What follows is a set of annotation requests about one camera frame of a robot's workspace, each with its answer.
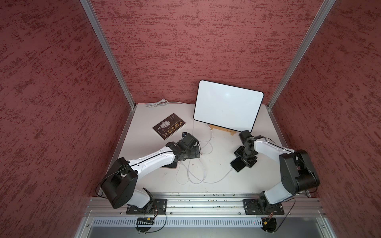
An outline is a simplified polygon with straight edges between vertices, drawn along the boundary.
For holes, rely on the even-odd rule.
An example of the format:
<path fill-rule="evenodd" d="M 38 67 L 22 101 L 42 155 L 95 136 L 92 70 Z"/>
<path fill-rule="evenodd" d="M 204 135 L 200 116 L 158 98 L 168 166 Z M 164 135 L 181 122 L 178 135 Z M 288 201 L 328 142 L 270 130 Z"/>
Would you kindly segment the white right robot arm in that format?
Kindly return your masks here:
<path fill-rule="evenodd" d="M 239 138 L 243 145 L 234 152 L 236 158 L 230 163 L 236 172 L 252 168 L 260 153 L 280 167 L 281 182 L 261 192 L 259 198 L 243 201 L 246 215 L 283 215 L 282 202 L 319 187 L 320 180 L 307 151 L 278 146 L 264 136 L 252 136 L 249 131 L 239 133 Z"/>

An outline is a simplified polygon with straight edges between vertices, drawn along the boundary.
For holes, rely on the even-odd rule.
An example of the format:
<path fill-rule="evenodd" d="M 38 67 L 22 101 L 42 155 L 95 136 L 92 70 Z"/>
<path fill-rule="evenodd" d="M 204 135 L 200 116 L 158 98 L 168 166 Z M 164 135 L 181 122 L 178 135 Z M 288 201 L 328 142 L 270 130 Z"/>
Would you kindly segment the black smartphone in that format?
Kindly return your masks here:
<path fill-rule="evenodd" d="M 168 164 L 168 165 L 164 165 L 162 166 L 163 168 L 169 168 L 169 169 L 176 169 L 177 168 L 177 164 L 178 162 L 173 162 L 171 164 Z"/>
<path fill-rule="evenodd" d="M 230 163 L 231 167 L 236 171 L 240 172 L 243 168 L 245 168 L 247 165 L 245 161 L 241 157 L 237 157 Z"/>

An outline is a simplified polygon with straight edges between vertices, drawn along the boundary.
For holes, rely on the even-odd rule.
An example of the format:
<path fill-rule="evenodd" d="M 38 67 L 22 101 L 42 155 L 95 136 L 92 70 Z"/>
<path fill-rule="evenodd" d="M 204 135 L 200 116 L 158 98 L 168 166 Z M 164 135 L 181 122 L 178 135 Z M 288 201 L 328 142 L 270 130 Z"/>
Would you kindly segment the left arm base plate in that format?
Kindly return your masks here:
<path fill-rule="evenodd" d="M 165 215 L 167 208 L 167 199 L 155 198 L 150 201 L 145 207 L 138 208 L 136 206 L 128 205 L 126 210 L 127 215 Z"/>

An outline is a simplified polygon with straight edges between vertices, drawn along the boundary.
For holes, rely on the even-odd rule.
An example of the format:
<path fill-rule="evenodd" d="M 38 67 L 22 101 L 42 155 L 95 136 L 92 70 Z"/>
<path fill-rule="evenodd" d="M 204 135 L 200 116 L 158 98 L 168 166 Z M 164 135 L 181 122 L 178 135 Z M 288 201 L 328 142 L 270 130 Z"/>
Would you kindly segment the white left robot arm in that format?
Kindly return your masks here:
<path fill-rule="evenodd" d="M 114 209 L 127 204 L 146 214 L 152 210 L 154 198 L 146 188 L 137 187 L 139 179 L 161 167 L 199 157 L 199 140 L 188 133 L 178 142 L 169 142 L 147 156 L 132 160 L 124 157 L 117 159 L 99 186 Z"/>

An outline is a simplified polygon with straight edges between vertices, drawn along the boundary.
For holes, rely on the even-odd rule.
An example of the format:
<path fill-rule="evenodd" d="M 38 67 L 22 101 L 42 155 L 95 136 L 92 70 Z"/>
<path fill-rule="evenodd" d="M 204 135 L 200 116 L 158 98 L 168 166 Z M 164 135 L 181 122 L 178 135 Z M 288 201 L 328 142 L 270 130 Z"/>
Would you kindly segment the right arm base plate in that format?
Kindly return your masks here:
<path fill-rule="evenodd" d="M 284 215 L 284 209 L 281 203 L 268 204 L 260 202 L 259 199 L 244 199 L 243 206 L 246 215 Z"/>

